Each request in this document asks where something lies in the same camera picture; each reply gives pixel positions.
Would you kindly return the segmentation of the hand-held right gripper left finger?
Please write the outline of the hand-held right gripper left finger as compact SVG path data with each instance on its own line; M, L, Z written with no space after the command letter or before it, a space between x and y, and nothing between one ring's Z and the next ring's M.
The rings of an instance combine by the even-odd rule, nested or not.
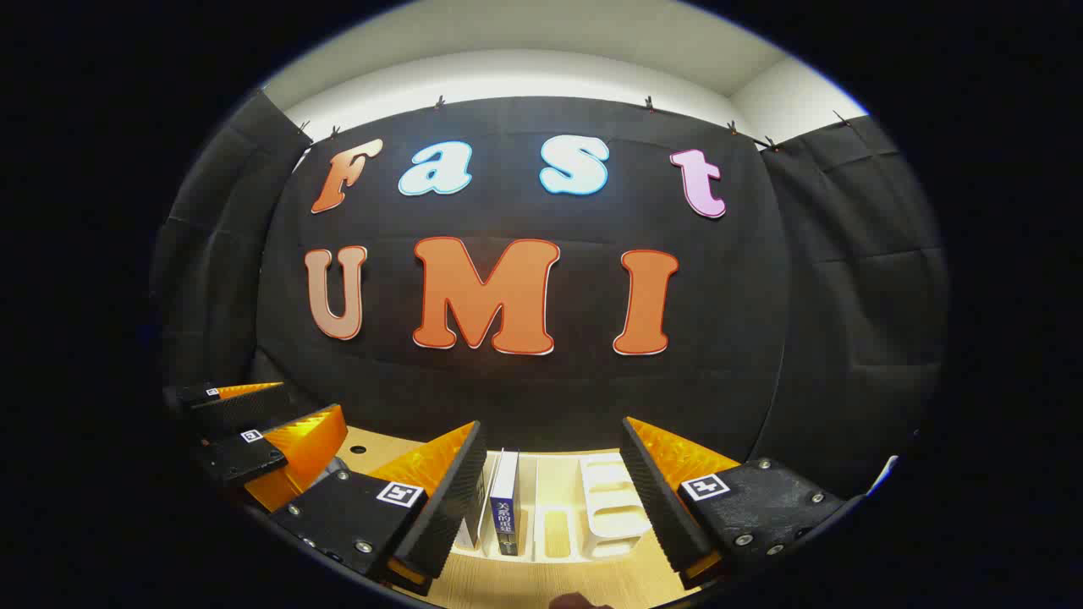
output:
M268 519L358 576L425 596L475 504L486 457L482 424L470 422L370 474L332 472Z

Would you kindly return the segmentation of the white bookshelf file rack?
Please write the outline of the white bookshelf file rack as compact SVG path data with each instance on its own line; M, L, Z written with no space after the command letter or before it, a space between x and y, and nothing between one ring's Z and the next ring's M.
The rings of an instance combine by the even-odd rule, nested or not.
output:
M454 554L493 562L608 562L628 556L652 529L616 451L522 453L517 482L517 555L498 550L490 515L475 544L460 532Z

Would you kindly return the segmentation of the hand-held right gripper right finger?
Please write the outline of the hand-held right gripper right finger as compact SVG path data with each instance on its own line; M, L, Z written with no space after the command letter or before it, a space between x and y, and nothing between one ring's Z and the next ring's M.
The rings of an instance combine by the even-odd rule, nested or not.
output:
M780 459L740 463L657 425L622 425L619 457L686 589L761 574L849 513Z

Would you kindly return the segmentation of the grey portrait cover book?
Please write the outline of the grey portrait cover book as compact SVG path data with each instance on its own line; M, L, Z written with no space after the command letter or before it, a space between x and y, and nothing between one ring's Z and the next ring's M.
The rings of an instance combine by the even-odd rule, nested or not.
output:
M455 546L460 550L480 550L484 545L485 532L492 527L492 478L498 471L500 458L503 451L487 452L482 471L477 475L477 482L455 540Z

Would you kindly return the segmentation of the blue picture cover book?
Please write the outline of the blue picture cover book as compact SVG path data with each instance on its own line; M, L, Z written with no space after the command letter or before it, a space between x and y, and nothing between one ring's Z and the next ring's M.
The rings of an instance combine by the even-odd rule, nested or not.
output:
M490 482L490 509L498 550L503 556L520 554L520 454L504 450L495 459Z

